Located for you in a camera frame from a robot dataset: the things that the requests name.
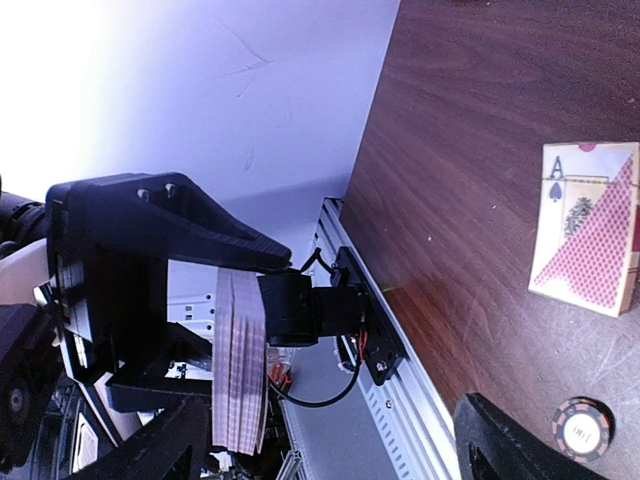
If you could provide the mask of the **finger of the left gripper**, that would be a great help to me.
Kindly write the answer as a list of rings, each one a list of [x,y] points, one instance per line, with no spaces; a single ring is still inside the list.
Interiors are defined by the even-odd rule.
[[[123,444],[74,474],[76,479],[198,479],[211,441],[211,400],[199,391],[161,394],[150,400],[121,400],[108,393],[110,407],[162,412]]]
[[[63,359],[85,384],[116,372],[163,332],[170,261],[259,273],[290,264],[287,247],[180,173],[57,184],[45,207]]]

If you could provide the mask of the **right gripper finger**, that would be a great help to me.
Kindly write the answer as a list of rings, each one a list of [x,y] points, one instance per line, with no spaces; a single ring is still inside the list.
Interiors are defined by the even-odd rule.
[[[454,433],[463,480],[600,477],[543,443],[479,393],[465,394],[457,402]]]

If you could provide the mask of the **red-backed card deck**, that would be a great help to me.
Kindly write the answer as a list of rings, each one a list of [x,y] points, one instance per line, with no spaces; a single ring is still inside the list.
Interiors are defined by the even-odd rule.
[[[266,423],[266,317],[255,273],[217,274],[212,349],[212,444],[254,455]]]

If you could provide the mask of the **black 100 chip stack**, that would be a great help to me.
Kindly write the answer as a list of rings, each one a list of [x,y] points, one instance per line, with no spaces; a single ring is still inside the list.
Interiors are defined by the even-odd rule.
[[[609,449],[615,435],[615,418],[599,400],[572,397],[557,408],[552,433],[564,455],[576,462],[593,462]]]

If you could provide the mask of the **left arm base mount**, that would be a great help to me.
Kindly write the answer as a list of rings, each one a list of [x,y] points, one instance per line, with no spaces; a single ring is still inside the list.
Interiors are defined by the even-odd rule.
[[[375,385],[391,379],[406,350],[353,251],[342,246],[330,284],[314,287],[309,275],[289,269],[258,278],[266,336],[275,347],[309,347],[323,337],[365,333],[366,364]]]

